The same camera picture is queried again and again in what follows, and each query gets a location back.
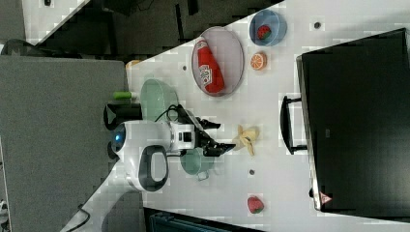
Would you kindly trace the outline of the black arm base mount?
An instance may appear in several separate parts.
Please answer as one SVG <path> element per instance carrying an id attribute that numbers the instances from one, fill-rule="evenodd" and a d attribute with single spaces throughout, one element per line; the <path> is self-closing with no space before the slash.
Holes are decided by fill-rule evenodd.
<path id="1" fill-rule="evenodd" d="M 132 120 L 142 120 L 142 109 L 139 103 L 109 103 L 103 110 L 103 121 L 109 131 L 113 131 L 121 123 Z"/>

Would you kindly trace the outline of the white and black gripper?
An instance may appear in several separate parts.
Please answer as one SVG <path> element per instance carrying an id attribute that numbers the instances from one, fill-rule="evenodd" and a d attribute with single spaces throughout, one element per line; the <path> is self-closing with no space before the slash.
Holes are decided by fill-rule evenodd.
<path id="1" fill-rule="evenodd" d="M 184 126 L 183 129 L 177 129 L 178 140 L 188 143 L 190 148 L 201 148 L 205 157 L 219 157 L 235 147 L 235 144 L 216 144 L 206 132 L 219 129 L 220 124 L 196 117 L 180 104 L 170 105 L 168 110 L 168 119 L 178 126 Z"/>

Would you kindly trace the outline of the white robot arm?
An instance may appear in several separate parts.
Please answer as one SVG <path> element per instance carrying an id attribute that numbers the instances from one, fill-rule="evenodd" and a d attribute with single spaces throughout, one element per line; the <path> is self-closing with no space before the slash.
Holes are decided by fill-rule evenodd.
<path id="1" fill-rule="evenodd" d="M 132 190 L 155 192 L 167 182 L 167 158 L 199 149 L 206 157 L 219 157 L 232 150 L 232 143 L 218 143 L 207 132 L 220 125 L 200 119 L 182 105 L 170 105 L 174 118 L 121 123 L 107 145 L 118 160 L 102 184 L 60 232 L 102 232 L 103 221 L 117 201 Z"/>

